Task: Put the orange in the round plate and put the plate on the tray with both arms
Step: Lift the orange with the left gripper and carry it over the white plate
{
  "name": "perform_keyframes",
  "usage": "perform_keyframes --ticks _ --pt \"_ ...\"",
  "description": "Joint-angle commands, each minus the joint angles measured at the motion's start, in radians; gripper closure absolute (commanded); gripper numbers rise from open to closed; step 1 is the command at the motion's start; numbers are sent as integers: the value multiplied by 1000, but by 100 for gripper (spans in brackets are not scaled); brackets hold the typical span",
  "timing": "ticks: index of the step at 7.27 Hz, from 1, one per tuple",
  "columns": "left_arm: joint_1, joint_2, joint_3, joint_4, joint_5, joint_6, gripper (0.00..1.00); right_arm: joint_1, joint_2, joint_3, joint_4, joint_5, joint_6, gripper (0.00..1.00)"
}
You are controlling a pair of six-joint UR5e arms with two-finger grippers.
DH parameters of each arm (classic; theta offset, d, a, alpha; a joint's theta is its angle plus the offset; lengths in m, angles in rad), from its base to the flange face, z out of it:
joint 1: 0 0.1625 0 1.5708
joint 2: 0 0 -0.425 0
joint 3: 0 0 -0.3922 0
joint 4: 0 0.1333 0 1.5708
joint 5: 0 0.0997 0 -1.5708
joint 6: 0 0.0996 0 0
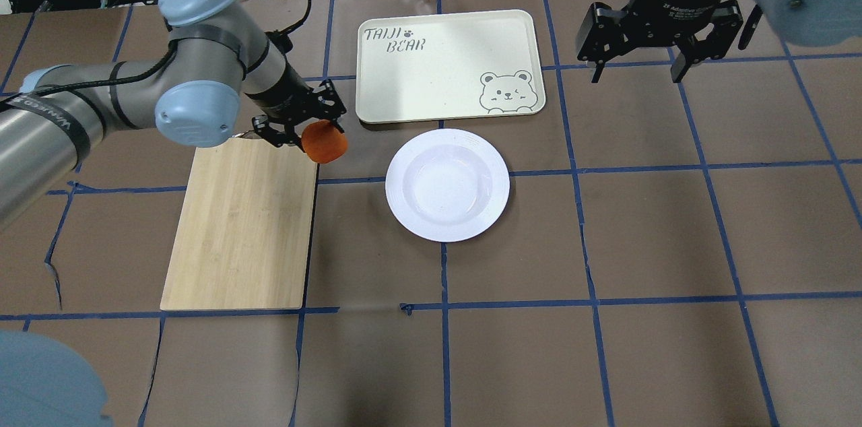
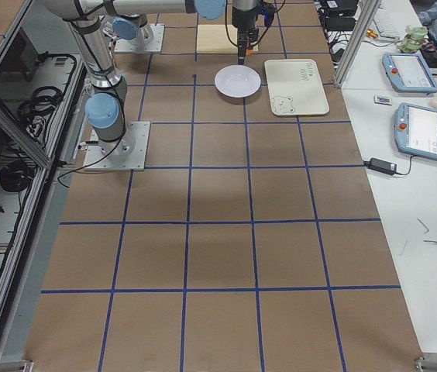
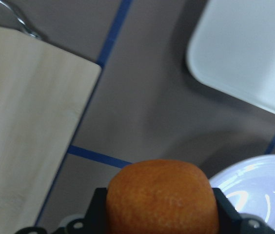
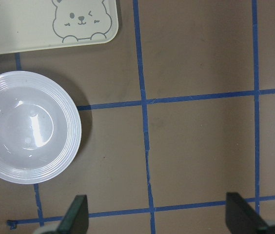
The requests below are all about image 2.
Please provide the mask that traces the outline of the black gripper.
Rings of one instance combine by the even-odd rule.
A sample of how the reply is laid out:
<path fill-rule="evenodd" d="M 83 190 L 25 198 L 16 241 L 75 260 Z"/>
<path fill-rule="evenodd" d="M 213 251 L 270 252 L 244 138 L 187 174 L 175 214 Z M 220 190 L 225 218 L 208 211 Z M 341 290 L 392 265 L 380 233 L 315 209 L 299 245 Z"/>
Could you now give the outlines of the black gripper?
<path fill-rule="evenodd" d="M 233 0 L 232 25 L 237 30 L 237 64 L 244 65 L 248 43 L 258 40 L 256 21 L 260 11 L 258 0 Z"/>

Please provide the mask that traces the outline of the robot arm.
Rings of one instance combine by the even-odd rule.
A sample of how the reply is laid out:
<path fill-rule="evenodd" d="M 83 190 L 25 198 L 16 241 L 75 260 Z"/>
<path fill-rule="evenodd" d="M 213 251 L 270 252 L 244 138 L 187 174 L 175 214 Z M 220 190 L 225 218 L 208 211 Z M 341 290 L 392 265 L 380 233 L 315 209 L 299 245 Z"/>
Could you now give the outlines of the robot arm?
<path fill-rule="evenodd" d="M 88 68 L 95 94 L 85 104 L 85 115 L 98 136 L 104 154 L 129 154 L 135 140 L 127 133 L 124 101 L 127 84 L 115 67 L 102 16 L 132 22 L 133 18 L 155 13 L 197 13 L 216 19 L 225 11 L 224 1 L 44 1 L 43 5 L 69 24 Z"/>
<path fill-rule="evenodd" d="M 142 10 L 122 9 L 116 1 L 104 1 L 103 8 L 108 15 L 113 17 L 112 28 L 115 34 L 124 40 L 136 40 L 140 30 L 146 26 L 146 15 L 158 13 L 162 8 L 165 12 L 197 13 L 205 19 L 217 19 L 227 15 L 226 1 L 182 1 L 178 10 L 173 10 L 170 1 L 144 1 L 140 5 Z M 232 3 L 231 22 L 236 28 L 236 41 L 232 43 L 237 49 L 237 63 L 244 65 L 246 52 L 254 48 L 260 41 L 259 30 L 256 26 L 258 16 L 265 19 L 269 16 L 266 11 L 267 4 L 263 1 L 234 1 Z"/>

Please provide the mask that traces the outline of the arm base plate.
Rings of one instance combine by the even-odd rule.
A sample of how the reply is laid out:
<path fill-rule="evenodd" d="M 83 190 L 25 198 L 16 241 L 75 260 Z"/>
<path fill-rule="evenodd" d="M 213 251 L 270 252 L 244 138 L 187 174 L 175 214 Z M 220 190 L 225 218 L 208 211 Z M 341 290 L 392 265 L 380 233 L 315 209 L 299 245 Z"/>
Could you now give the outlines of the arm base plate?
<path fill-rule="evenodd" d="M 84 170 L 95 171 L 143 171 L 145 169 L 147 147 L 150 138 L 149 121 L 131 121 L 126 123 L 126 134 L 118 143 L 105 143 L 98 140 L 92 130 L 84 157 Z"/>
<path fill-rule="evenodd" d="M 137 27 L 128 23 L 113 23 L 117 36 L 115 53 L 160 53 L 163 46 L 164 24 Z"/>

